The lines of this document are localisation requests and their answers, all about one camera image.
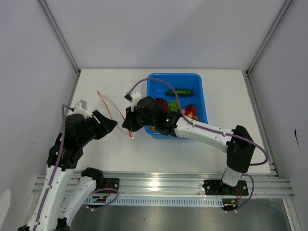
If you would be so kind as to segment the clear zip top bag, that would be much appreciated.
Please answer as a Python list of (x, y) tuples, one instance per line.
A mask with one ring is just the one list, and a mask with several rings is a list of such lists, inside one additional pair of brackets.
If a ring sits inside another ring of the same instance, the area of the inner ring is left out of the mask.
[(121, 122), (124, 121), (125, 116), (122, 111), (116, 106), (116, 104), (110, 100), (108, 97), (104, 96), (99, 90), (96, 90), (98, 96), (100, 97), (102, 104), (105, 106), (105, 109), (112, 120), (116, 120), (118, 122), (117, 129), (122, 132), (126, 136), (128, 136), (131, 140), (134, 140), (132, 132), (127, 128), (121, 127)]

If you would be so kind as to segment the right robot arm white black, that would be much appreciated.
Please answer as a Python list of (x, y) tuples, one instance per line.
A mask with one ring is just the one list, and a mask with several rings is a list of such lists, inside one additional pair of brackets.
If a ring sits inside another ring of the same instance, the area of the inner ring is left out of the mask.
[(136, 132), (142, 127), (153, 127), (161, 135), (192, 139), (221, 150), (226, 153), (227, 166), (220, 181), (220, 190), (231, 194), (237, 189), (237, 183), (248, 171), (255, 151), (245, 127), (218, 128), (194, 121), (179, 112), (165, 112), (153, 98), (142, 97), (138, 92), (132, 92), (125, 98), (131, 105), (126, 108), (123, 128)]

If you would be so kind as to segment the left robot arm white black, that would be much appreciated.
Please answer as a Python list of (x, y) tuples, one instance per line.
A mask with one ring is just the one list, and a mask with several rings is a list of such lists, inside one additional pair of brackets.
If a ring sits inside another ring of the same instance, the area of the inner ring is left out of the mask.
[(69, 197), (64, 197), (84, 147), (113, 131), (117, 122), (97, 110), (89, 113), (77, 108), (71, 115), (63, 115), (62, 119), (62, 132), (49, 150), (45, 182), (38, 204), (30, 221), (19, 227), (20, 231), (68, 231), (88, 196), (104, 189), (103, 172), (88, 167), (82, 171)]

